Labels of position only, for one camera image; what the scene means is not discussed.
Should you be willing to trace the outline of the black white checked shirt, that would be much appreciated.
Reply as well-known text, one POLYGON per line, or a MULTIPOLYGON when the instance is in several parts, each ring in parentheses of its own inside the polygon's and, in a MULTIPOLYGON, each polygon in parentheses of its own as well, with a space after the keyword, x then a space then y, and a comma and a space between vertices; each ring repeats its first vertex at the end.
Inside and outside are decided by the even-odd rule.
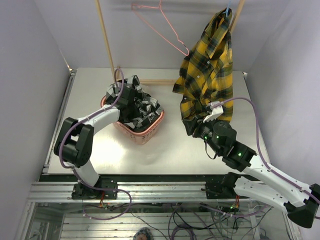
POLYGON ((119 109, 119 122, 133 132, 143 132, 151 126, 163 112, 159 101, 143 90, 137 75, 124 80, 124 87, 135 90, 133 104, 127 109, 119 109))

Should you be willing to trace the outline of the yellow green plaid shirt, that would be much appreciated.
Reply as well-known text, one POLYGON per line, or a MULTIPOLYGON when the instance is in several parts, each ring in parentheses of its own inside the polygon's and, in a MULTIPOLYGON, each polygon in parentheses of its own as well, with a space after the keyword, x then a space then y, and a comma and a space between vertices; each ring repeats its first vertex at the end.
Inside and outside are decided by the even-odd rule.
POLYGON ((223 102, 233 97, 233 56, 230 25, 222 10, 204 28, 200 39, 190 50, 179 69, 179 78, 172 91, 182 95, 181 120, 204 119, 208 104, 223 102))

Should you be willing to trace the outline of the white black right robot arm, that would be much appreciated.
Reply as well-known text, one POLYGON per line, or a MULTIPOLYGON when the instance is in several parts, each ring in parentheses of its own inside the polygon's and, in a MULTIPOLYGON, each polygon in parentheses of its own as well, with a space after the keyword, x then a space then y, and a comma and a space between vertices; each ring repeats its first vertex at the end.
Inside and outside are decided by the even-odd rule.
POLYGON ((184 120, 183 124, 189 136, 202 139, 232 169, 218 188, 220 194, 255 199, 282 211, 300 227, 312 227, 320 206, 318 184, 300 182, 264 162, 261 155, 237 141, 237 131, 226 121, 184 120))

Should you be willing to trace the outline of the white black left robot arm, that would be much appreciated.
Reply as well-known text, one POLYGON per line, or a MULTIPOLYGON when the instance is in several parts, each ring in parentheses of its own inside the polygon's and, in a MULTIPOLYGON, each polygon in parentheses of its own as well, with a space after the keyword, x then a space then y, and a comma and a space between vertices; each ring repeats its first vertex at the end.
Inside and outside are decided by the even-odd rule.
POLYGON ((121 113, 134 101, 135 91, 129 87, 120 90, 114 102, 109 102, 95 112, 78 119, 68 117, 61 126, 53 152, 65 169, 71 169, 77 177, 73 186, 73 200, 117 198, 118 185, 102 178, 94 169, 90 157, 94 135, 106 126, 117 122, 121 113))

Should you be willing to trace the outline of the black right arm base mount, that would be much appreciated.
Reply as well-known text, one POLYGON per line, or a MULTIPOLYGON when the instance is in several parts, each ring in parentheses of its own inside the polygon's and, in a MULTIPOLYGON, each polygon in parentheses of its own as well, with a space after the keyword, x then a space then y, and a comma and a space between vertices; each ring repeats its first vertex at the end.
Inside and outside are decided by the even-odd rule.
POLYGON ((204 180, 205 185, 201 191, 205 192, 207 199, 235 199, 237 195, 234 190, 236 181, 244 176, 246 175, 234 172, 228 172, 225 175, 203 175, 201 179, 204 180))

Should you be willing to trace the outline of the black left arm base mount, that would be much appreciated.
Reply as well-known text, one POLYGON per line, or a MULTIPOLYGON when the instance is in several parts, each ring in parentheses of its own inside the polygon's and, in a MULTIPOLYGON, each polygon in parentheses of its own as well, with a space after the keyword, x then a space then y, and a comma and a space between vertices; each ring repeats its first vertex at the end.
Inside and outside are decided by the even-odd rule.
POLYGON ((99 178, 93 188, 78 182, 73 186, 71 198, 73 200, 115 200, 117 188, 117 182, 107 178, 99 178))

